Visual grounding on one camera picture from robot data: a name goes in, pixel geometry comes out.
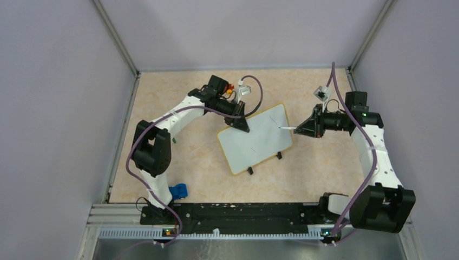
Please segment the yellow framed whiteboard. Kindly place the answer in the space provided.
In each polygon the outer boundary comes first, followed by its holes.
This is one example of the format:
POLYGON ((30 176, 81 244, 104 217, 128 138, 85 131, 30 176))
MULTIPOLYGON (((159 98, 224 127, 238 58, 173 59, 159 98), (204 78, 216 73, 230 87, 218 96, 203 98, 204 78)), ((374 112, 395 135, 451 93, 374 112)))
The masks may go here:
POLYGON ((289 126, 283 103, 276 104, 247 119, 250 132, 226 127, 217 133, 217 140, 233 175, 247 172, 249 167, 276 157, 293 145, 291 131, 279 129, 289 126))

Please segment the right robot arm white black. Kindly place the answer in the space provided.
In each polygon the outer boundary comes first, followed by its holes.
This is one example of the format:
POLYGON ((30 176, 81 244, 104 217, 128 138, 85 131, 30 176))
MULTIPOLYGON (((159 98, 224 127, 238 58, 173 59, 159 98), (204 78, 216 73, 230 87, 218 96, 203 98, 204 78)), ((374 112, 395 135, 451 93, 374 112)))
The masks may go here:
POLYGON ((356 229, 399 233, 416 196, 395 174, 384 141, 382 117, 369 111, 367 97, 366 92, 347 92, 343 113, 328 112, 317 104, 311 116, 293 132, 312 138, 321 138, 326 131, 348 132, 359 151, 366 175, 363 187, 353 196, 325 192, 317 208, 322 222, 335 222, 335 232, 349 222, 356 229))

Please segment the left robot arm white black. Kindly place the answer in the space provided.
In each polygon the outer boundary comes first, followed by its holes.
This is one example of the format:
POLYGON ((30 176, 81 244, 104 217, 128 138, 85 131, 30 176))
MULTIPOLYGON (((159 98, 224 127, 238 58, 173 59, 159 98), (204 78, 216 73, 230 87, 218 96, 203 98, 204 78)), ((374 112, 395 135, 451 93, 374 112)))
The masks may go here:
POLYGON ((173 200, 166 170, 172 161, 173 138, 193 120, 208 112, 224 117, 225 124, 248 133, 245 103, 242 96, 251 93, 250 86, 239 80, 234 87, 226 80, 212 75, 201 88, 191 90, 173 109, 153 121, 140 121, 135 130, 129 154, 147 184, 148 201, 154 206, 153 217, 161 224, 173 219, 173 200))

